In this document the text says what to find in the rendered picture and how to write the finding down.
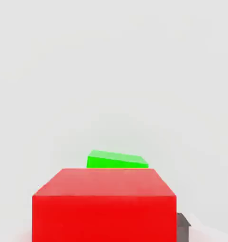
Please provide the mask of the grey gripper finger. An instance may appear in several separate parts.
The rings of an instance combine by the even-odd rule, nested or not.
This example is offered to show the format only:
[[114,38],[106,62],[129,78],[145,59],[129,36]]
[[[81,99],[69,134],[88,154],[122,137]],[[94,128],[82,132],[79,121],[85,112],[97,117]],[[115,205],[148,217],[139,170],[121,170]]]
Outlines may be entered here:
[[212,236],[192,228],[186,217],[177,213],[177,242],[218,242]]

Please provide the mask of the small red cube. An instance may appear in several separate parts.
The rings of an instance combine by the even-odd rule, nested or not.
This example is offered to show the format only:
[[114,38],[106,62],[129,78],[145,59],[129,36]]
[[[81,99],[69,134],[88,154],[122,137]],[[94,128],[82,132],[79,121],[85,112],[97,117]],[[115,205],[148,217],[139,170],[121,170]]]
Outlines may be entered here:
[[177,242],[176,227],[153,169],[63,169],[32,197],[32,242]]

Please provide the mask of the small green cube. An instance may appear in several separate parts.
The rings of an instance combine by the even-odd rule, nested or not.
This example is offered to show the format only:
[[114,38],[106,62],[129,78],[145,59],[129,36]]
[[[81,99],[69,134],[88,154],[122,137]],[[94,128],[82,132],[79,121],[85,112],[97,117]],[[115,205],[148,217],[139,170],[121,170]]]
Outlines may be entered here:
[[87,168],[146,169],[149,164],[141,157],[114,152],[93,150],[87,158]]

